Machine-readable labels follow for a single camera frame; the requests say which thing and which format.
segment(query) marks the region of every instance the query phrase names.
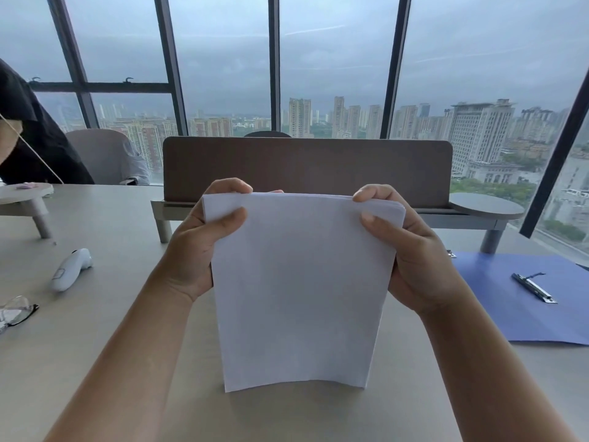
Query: person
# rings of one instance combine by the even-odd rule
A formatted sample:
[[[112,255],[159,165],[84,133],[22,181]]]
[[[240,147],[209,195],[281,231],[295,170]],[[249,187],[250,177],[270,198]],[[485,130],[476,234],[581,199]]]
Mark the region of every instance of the person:
[[[4,183],[59,183],[61,178],[64,183],[94,184],[78,153],[39,103],[28,83],[2,59],[0,114],[0,178]]]
[[[252,188],[232,178],[206,191],[219,192],[246,194]],[[369,199],[400,201],[406,208],[402,228],[367,213],[359,220],[397,250],[389,291],[425,326],[462,439],[577,441],[453,267],[439,237],[391,186],[366,185],[353,196]],[[156,440],[188,314],[213,285],[214,244],[246,219],[240,208],[205,223],[202,200],[196,204],[46,442]]]

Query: chair backrest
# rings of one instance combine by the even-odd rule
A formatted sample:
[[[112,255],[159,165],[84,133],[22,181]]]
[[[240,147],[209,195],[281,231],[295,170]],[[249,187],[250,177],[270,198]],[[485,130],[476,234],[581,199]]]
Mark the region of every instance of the chair backrest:
[[[292,138],[292,136],[277,130],[258,130],[248,133],[245,138]]]
[[[129,138],[116,130],[89,128],[65,134],[96,184],[119,184]]]
[[[448,141],[170,137],[164,200],[196,202],[213,180],[238,177],[257,192],[352,195],[393,185],[413,207],[448,207]]]

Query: folder clip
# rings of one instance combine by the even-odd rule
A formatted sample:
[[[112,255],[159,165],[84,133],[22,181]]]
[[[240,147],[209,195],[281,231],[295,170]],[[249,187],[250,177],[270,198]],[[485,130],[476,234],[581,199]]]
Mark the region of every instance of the folder clip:
[[[539,297],[546,304],[558,304],[556,302],[556,299],[553,298],[552,295],[550,295],[540,285],[536,284],[534,281],[531,280],[533,277],[541,276],[543,274],[546,274],[546,273],[536,273],[536,274],[532,274],[531,276],[524,277],[521,274],[513,273],[511,275],[511,277],[514,278],[521,285],[523,285],[527,291],[529,291],[529,292],[533,293],[534,295],[536,295],[537,297]]]

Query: black sleeve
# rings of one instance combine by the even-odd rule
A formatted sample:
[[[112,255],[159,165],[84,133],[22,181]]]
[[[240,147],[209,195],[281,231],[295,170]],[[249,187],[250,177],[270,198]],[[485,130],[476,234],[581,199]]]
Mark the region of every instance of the black sleeve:
[[[36,121],[31,89],[12,68],[0,60],[0,113],[15,121]]]

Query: hand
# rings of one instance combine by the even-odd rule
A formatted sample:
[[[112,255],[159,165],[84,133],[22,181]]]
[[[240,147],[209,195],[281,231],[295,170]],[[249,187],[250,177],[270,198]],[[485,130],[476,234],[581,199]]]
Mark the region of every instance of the hand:
[[[389,291],[402,304],[422,315],[472,294],[440,238],[391,186],[368,184],[352,199],[394,200],[406,209],[403,228],[369,213],[360,217],[368,232],[397,250]]]
[[[252,186],[238,178],[225,178],[214,181],[204,193],[249,194],[252,191]],[[246,218],[245,208],[239,208],[222,219],[205,223],[201,198],[186,220],[174,231],[149,281],[164,283],[187,295],[192,301],[196,300],[213,286],[210,263],[215,242],[238,230]]]

